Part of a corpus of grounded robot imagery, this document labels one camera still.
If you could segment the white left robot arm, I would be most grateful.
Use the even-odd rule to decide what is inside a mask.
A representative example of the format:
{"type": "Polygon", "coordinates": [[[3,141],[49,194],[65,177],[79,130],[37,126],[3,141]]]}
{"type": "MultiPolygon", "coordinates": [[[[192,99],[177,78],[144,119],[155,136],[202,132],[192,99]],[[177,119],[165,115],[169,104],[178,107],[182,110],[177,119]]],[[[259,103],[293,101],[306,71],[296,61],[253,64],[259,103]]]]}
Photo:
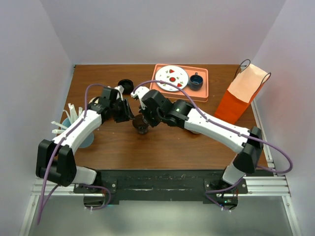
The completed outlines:
{"type": "Polygon", "coordinates": [[[134,118],[124,92],[131,88],[119,85],[104,87],[102,94],[94,102],[87,103],[84,112],[62,134],[53,140],[42,140],[38,145],[35,174],[61,186],[84,184],[91,193],[102,187],[97,171],[77,166],[74,155],[87,137],[105,121],[113,118],[115,122],[125,122],[134,118]]]}

